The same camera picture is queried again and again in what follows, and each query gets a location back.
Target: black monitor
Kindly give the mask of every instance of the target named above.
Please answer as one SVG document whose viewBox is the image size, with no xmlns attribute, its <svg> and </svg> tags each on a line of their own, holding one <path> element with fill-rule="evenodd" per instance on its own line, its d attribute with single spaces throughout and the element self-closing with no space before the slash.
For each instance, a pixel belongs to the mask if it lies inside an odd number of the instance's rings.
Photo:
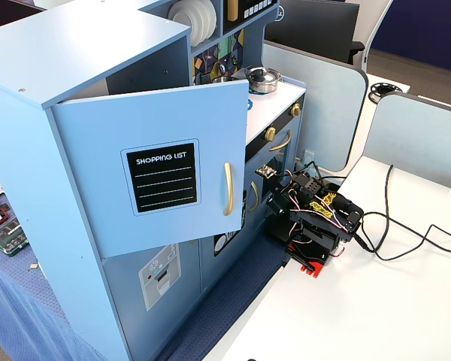
<svg viewBox="0 0 451 361">
<path fill-rule="evenodd" d="M 347 62 L 358 13 L 358 4 L 280 0 L 279 16 L 265 27 L 265 39 Z"/>
<path fill-rule="evenodd" d="M 30 17 L 45 11 L 45 9 L 38 8 L 34 5 L 26 4 L 17 0 L 0 0 L 0 26 L 12 23 Z"/>
</svg>

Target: cabinet door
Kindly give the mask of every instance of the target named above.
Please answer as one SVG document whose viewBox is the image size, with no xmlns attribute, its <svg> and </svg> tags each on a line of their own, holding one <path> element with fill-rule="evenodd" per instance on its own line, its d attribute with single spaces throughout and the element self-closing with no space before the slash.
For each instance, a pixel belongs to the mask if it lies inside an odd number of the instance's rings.
<svg viewBox="0 0 451 361">
<path fill-rule="evenodd" d="M 248 84 L 52 108 L 102 258 L 241 228 Z"/>
</svg>

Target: white plate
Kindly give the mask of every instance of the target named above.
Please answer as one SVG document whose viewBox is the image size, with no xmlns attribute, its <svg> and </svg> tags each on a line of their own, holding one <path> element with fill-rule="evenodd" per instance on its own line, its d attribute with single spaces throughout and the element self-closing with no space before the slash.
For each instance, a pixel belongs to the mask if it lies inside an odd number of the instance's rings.
<svg viewBox="0 0 451 361">
<path fill-rule="evenodd" d="M 174 15 L 174 18 L 172 19 L 176 23 L 188 26 L 192 28 L 192 20 L 190 19 L 189 15 L 185 13 L 177 13 Z"/>
<path fill-rule="evenodd" d="M 210 38 L 213 34 L 213 31 L 216 29 L 217 24 L 217 15 L 216 8 L 212 5 L 210 0 L 199 0 L 204 6 L 207 8 L 207 12 L 209 13 L 209 31 L 207 32 L 206 39 Z"/>
<path fill-rule="evenodd" d="M 190 45 L 192 47 L 196 47 L 202 41 L 202 32 L 204 28 L 204 24 L 202 22 L 202 17 L 197 9 L 194 9 L 192 6 L 188 5 L 186 1 L 176 2 L 172 5 L 172 8 L 168 12 L 167 18 L 169 20 L 174 21 L 174 18 L 178 13 L 182 13 L 186 15 L 191 22 L 191 31 L 190 31 Z M 180 15 L 178 19 L 186 19 L 183 15 Z"/>
<path fill-rule="evenodd" d="M 209 11 L 207 11 L 207 8 L 204 4 L 201 3 L 200 0 L 182 0 L 185 2 L 188 6 L 191 7 L 194 11 L 197 11 L 199 16 L 202 19 L 202 36 L 201 36 L 201 42 L 204 41 L 207 38 L 207 34 L 209 32 L 209 23 L 210 23 L 210 15 Z"/>
</svg>

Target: robotic arm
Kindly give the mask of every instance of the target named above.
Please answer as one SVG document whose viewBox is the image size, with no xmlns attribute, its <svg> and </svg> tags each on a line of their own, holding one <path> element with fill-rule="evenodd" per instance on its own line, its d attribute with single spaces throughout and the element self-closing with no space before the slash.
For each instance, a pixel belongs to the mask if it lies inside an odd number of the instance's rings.
<svg viewBox="0 0 451 361">
<path fill-rule="evenodd" d="M 364 211 L 337 193 L 337 185 L 324 184 L 322 178 L 305 171 L 277 173 L 263 165 L 256 173 L 266 179 L 272 192 L 266 231 L 288 242 L 286 252 L 316 278 L 340 242 L 349 242 L 355 235 Z M 280 181 L 287 176 L 290 182 L 283 186 Z"/>
</svg>

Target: blue tablecloth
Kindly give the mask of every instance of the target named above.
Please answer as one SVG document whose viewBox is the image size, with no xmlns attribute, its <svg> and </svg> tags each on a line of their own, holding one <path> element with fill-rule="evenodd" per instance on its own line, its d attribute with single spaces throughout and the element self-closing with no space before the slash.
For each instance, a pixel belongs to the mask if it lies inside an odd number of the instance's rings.
<svg viewBox="0 0 451 361">
<path fill-rule="evenodd" d="M 2 348 L 13 361 L 106 360 L 70 327 L 41 270 L 30 268 L 36 262 L 30 246 L 14 257 L 0 251 Z"/>
</svg>

